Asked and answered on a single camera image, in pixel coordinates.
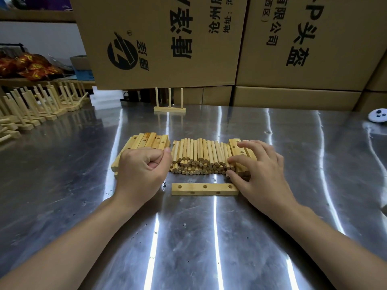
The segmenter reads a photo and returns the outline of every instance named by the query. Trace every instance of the metal table surface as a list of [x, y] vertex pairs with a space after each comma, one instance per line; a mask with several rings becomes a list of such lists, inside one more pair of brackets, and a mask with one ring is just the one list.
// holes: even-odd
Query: metal table surface
[[[364, 114], [150, 105], [83, 108], [0, 146], [0, 277], [89, 215], [114, 190], [110, 163], [131, 135], [260, 139], [285, 157], [297, 200], [387, 259], [387, 127]], [[171, 196], [169, 174], [114, 236], [81, 289], [327, 289], [308, 255], [246, 199]]]

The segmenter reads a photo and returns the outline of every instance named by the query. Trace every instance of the black logo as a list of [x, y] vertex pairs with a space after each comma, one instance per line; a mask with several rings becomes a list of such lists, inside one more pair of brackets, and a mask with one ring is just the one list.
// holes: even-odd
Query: black logo
[[128, 41], [124, 40], [118, 33], [114, 32], [116, 39], [114, 39], [114, 47], [121, 51], [124, 55], [114, 54], [112, 43], [108, 46], [108, 57], [110, 62], [119, 69], [130, 70], [137, 65], [138, 53], [137, 49]]

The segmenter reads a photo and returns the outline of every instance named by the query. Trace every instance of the forearm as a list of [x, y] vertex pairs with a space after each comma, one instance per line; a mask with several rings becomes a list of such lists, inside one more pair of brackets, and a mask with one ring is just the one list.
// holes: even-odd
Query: forearm
[[387, 289], [387, 263], [300, 206], [278, 224], [310, 255], [337, 289]]
[[117, 230], [136, 212], [105, 200], [88, 218], [0, 280], [1, 289], [77, 289]]

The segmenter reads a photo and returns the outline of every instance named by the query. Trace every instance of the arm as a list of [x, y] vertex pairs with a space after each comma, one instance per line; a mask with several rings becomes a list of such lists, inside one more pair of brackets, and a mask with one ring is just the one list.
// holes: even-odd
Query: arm
[[251, 173], [244, 181], [228, 170], [233, 183], [257, 209], [276, 222], [310, 255], [337, 289], [387, 289], [387, 263], [344, 234], [332, 229], [313, 211], [297, 203], [285, 180], [284, 159], [261, 141], [242, 141], [257, 161], [232, 156]]
[[171, 162], [169, 148], [123, 152], [114, 195], [0, 279], [0, 289], [77, 289], [117, 230], [156, 194]]

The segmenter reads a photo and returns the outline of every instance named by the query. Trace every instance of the white wall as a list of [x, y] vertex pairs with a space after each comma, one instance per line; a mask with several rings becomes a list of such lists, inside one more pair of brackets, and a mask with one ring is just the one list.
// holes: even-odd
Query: white wall
[[0, 22], [0, 43], [22, 43], [30, 53], [53, 56], [65, 65], [70, 57], [86, 55], [77, 24]]

